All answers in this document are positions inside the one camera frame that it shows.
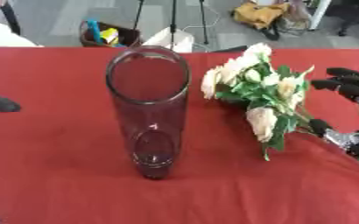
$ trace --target cable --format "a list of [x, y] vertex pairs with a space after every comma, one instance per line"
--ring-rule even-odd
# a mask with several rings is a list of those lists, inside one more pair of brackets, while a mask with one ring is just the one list
[[[209, 9], [211, 12], [213, 12], [216, 15], [216, 20], [212, 24], [206, 24], [205, 27], [211, 28], [211, 27], [216, 26], [222, 18], [221, 14], [219, 12], [217, 12], [216, 10], [212, 9], [209, 5], [204, 5], [204, 6], [205, 6], [205, 8]], [[189, 26], [186, 26], [185, 28], [183, 28], [182, 31], [185, 31], [190, 28], [204, 28], [204, 26], [203, 25], [189, 25]], [[203, 48], [205, 50], [205, 53], [212, 52], [212, 50], [205, 45], [198, 44], [198, 43], [194, 42], [194, 46]]]

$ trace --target basket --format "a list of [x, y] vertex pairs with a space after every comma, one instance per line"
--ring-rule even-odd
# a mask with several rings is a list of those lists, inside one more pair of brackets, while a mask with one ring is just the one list
[[[120, 43], [128, 47], [136, 47], [141, 45], [140, 31], [121, 27], [119, 25], [105, 24], [98, 22], [99, 30], [106, 31], [109, 28], [118, 30]], [[99, 44], [94, 40], [93, 32], [89, 30], [87, 21], [83, 21], [80, 26], [80, 42], [83, 46], [100, 46], [113, 47], [111, 45]]]

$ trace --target robotic hand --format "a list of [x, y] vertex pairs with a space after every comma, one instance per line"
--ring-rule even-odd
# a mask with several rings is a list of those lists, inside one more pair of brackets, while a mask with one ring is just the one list
[[[337, 91], [352, 102], [359, 104], [359, 72], [342, 67], [327, 69], [333, 77], [326, 80], [313, 80], [316, 89]], [[310, 121], [313, 131], [332, 144], [344, 149], [349, 155], [359, 158], [359, 130], [354, 133], [342, 134], [335, 131], [326, 122], [318, 119]]]

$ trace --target tripod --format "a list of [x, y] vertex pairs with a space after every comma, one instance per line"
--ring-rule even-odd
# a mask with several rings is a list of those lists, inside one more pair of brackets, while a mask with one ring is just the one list
[[[144, 0], [139, 0], [139, 6], [137, 10], [136, 21], [133, 26], [133, 30], [136, 30], [138, 25], [138, 20], [140, 19], [141, 11], [143, 9]], [[207, 26], [206, 26], [206, 17], [204, 12], [204, 0], [200, 0], [200, 8], [201, 8], [201, 21], [202, 27], [204, 30], [204, 44], [208, 45], [208, 35], [207, 35]], [[170, 33], [172, 34], [171, 48], [174, 46], [174, 34], [177, 31], [177, 0], [172, 0], [172, 23], [170, 24]]]

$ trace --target yellow object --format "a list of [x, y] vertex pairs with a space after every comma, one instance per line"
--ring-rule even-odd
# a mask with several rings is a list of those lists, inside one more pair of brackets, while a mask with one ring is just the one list
[[234, 9], [234, 20], [254, 25], [258, 30], [269, 27], [276, 18], [287, 12], [290, 4], [273, 4], [258, 6], [255, 3], [244, 3]]
[[118, 30], [115, 28], [109, 28], [106, 31], [101, 31], [101, 39], [106, 42], [106, 44], [115, 46], [118, 44]]

